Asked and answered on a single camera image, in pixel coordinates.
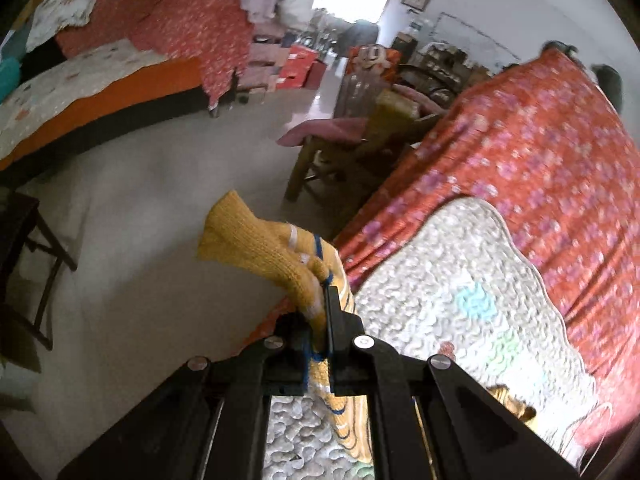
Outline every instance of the wire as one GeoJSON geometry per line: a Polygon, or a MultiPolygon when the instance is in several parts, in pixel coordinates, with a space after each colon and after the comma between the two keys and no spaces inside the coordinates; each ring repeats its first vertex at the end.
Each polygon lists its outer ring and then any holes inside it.
{"type": "Polygon", "coordinates": [[[584,472],[587,471],[587,468],[591,465],[591,461],[596,457],[596,454],[599,452],[600,447],[602,446],[602,443],[604,442],[604,437],[607,434],[607,431],[609,431],[609,427],[611,425],[611,419],[613,418],[613,404],[611,404],[610,402],[604,402],[603,404],[598,406],[598,408],[600,408],[602,406],[604,406],[605,408],[609,409],[609,423],[607,424],[607,429],[602,433],[602,438],[600,439],[600,443],[598,444],[598,447],[596,448],[596,451],[593,452],[593,454],[591,455],[591,458],[587,462],[587,465],[584,466],[582,471],[580,471],[580,476],[584,475],[584,472]]]}

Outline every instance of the dark wooden stool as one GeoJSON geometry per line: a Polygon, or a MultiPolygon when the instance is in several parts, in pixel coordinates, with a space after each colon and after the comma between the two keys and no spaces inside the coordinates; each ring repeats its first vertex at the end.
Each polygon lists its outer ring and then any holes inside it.
{"type": "Polygon", "coordinates": [[[0,316],[10,317],[18,321],[28,330],[47,350],[53,348],[53,341],[46,337],[40,331],[44,311],[47,307],[47,301],[53,286],[53,280],[60,270],[60,266],[64,262],[69,269],[76,270],[78,265],[64,250],[51,229],[45,224],[45,221],[38,212],[39,201],[36,198],[26,196],[16,192],[0,189],[0,316]],[[42,236],[49,243],[48,246],[38,243],[29,238],[31,232],[38,228],[42,236]],[[44,286],[38,311],[33,323],[26,319],[22,314],[18,313],[11,306],[6,304],[6,284],[9,280],[22,247],[33,252],[39,249],[45,253],[52,254],[56,257],[56,261],[51,267],[47,283],[44,286]]]}

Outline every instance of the metal screw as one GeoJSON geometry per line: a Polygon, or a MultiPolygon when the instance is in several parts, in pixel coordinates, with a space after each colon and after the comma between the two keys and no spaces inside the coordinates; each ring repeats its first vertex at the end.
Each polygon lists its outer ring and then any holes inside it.
{"type": "Polygon", "coordinates": [[[267,339],[264,340],[264,345],[270,349],[276,349],[276,348],[281,348],[282,345],[284,345],[284,341],[282,340],[281,337],[278,337],[276,335],[270,335],[267,339]]]}
{"type": "Polygon", "coordinates": [[[192,370],[194,372],[199,372],[201,370],[204,370],[207,366],[209,366],[209,361],[207,360],[206,357],[202,357],[201,355],[198,355],[196,357],[192,357],[191,359],[189,359],[187,366],[189,367],[189,370],[192,370]]]}
{"type": "Polygon", "coordinates": [[[369,335],[359,335],[353,338],[353,344],[362,349],[371,348],[375,343],[374,339],[369,335]]]}
{"type": "Polygon", "coordinates": [[[446,355],[437,354],[434,355],[431,359],[431,366],[436,368],[437,370],[446,370],[451,366],[451,359],[449,359],[446,355]]]}

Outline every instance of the white quilted pad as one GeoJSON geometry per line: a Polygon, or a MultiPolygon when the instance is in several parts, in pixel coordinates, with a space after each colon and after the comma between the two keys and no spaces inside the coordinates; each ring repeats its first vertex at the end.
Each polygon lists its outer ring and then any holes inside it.
{"type": "MultiPolygon", "coordinates": [[[[373,272],[356,310],[367,333],[402,354],[446,352],[482,385],[506,384],[536,409],[539,436],[565,457],[570,428],[597,403],[540,274],[483,200],[460,198],[434,213],[373,272]]],[[[263,478],[372,477],[330,430],[321,399],[275,397],[263,478]]]]}

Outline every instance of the tile floor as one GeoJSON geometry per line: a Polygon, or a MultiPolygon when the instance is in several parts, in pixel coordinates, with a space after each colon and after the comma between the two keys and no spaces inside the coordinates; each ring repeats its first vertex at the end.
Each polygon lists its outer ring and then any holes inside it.
{"type": "MultiPolygon", "coordinates": [[[[280,91],[156,124],[77,156],[25,186],[78,259],[49,303],[53,352],[37,345],[42,374],[33,411],[0,414],[44,480],[193,355],[235,353],[282,297],[270,283],[214,262],[196,246],[211,205],[236,189],[262,218],[325,236],[329,220],[302,194],[283,202],[295,148],[275,140],[306,118],[330,117],[339,79],[318,92],[280,91]]],[[[23,254],[13,301],[37,304],[47,256],[23,254]]]]}

